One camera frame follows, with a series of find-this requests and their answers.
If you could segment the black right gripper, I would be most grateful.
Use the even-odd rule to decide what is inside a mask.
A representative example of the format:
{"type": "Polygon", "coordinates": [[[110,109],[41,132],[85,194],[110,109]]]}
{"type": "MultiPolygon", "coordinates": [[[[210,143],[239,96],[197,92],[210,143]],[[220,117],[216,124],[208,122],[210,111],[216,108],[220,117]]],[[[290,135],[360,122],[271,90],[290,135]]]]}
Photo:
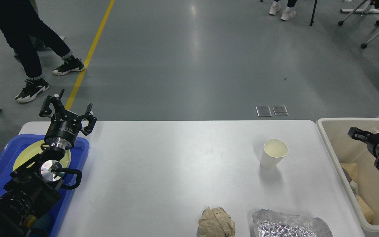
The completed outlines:
{"type": "Polygon", "coordinates": [[[350,127],[348,136],[356,141],[366,144],[367,150],[376,158],[379,158],[379,133],[373,134],[357,127],[350,127]]]}

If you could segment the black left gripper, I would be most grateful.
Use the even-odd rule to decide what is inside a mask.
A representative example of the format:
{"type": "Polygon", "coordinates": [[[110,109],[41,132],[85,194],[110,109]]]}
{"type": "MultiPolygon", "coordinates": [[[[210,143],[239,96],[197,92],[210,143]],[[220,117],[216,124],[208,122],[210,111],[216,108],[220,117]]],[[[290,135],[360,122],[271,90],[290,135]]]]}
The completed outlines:
{"type": "Polygon", "coordinates": [[[59,94],[47,96],[44,100],[39,116],[42,118],[51,118],[51,124],[44,137],[44,143],[50,146],[58,146],[64,150],[70,150],[75,146],[78,133],[84,136],[93,132],[97,118],[93,116],[93,104],[89,103],[83,115],[74,112],[65,112],[61,99],[64,89],[59,94]],[[83,126],[81,122],[86,120],[87,126],[83,126]]]}

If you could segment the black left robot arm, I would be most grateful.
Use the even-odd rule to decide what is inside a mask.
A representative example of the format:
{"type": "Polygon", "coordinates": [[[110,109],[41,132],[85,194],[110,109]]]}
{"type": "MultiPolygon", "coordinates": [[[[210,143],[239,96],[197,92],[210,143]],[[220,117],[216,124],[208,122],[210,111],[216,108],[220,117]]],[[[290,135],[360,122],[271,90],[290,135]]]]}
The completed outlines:
{"type": "Polygon", "coordinates": [[[93,132],[97,118],[90,103],[83,115],[67,110],[61,102],[64,90],[47,96],[40,117],[51,119],[49,128],[37,153],[10,173],[0,196],[0,237],[28,237],[48,233],[25,225],[29,216],[37,219],[49,212],[62,198],[60,189],[74,190],[82,180],[79,169],[65,168],[61,159],[74,148],[78,134],[93,132]]]}

